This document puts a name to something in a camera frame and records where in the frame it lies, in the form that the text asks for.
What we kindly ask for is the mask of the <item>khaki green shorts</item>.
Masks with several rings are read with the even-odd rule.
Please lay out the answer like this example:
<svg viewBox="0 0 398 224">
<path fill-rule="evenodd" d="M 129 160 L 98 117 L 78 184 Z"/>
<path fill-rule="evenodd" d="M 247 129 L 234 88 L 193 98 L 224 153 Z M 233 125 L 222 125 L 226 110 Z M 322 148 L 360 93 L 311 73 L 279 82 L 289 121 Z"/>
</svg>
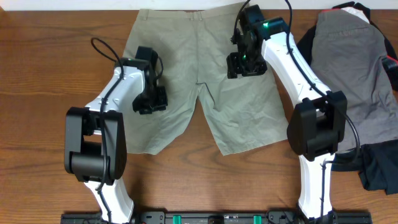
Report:
<svg viewBox="0 0 398 224">
<path fill-rule="evenodd" d="M 272 70 L 229 79 L 227 56 L 241 5 L 196 12 L 141 9 L 124 56 L 140 46 L 153 48 L 163 61 L 159 80 L 166 89 L 164 111 L 139 114 L 132 101 L 123 106 L 127 151 L 157 154 L 187 128 L 200 103 L 222 154 L 235 154 L 286 139 L 287 119 Z"/>
</svg>

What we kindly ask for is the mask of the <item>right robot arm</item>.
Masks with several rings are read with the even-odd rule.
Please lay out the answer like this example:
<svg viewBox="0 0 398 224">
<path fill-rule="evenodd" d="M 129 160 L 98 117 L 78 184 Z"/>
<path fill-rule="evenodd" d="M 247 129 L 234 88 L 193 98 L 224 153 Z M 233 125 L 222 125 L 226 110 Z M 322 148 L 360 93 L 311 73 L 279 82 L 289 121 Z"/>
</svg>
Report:
<svg viewBox="0 0 398 224">
<path fill-rule="evenodd" d="M 240 8 L 231 42 L 237 52 L 226 58 L 229 79 L 263 75 L 271 67 L 294 108 L 287 139 L 299 156 L 298 207 L 305 223 L 336 223 L 330 202 L 331 162 L 345 135 L 347 99 L 314 74 L 297 48 L 283 18 L 265 19 L 259 6 Z"/>
</svg>

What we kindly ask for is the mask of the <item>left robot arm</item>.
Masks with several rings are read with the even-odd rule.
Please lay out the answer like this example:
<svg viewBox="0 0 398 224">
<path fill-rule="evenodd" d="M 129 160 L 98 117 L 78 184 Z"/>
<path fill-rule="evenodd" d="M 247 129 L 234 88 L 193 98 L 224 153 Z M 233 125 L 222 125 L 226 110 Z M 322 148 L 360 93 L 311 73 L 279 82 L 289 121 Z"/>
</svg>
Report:
<svg viewBox="0 0 398 224">
<path fill-rule="evenodd" d="M 62 223 L 131 222 L 134 202 L 122 178 L 127 146 L 121 106 L 127 98 L 139 114 L 166 109 L 166 91 L 155 70 L 161 63 L 155 50 L 138 47 L 134 58 L 115 60 L 112 79 L 92 102 L 67 111 L 65 170 L 92 191 L 101 212 L 64 214 Z"/>
</svg>

